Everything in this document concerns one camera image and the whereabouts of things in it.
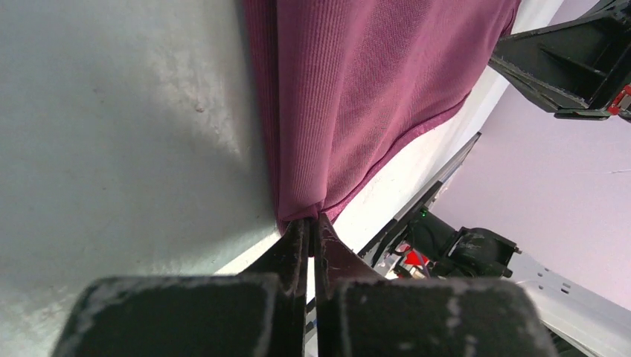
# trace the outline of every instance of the folded cloth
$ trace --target folded cloth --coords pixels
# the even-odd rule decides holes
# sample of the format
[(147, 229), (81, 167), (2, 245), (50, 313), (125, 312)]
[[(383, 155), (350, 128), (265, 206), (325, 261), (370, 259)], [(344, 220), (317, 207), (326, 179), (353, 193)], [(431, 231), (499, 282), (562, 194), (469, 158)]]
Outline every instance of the folded cloth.
[(243, 0), (281, 231), (449, 120), (519, 0)]

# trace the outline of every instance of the cloth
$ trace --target cloth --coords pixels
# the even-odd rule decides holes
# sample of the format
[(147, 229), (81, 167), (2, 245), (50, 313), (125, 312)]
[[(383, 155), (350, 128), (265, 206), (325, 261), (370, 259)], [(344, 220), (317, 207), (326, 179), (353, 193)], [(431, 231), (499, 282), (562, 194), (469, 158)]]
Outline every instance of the cloth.
[(455, 115), (518, 6), (244, 0), (281, 230), (335, 219), (406, 144)]

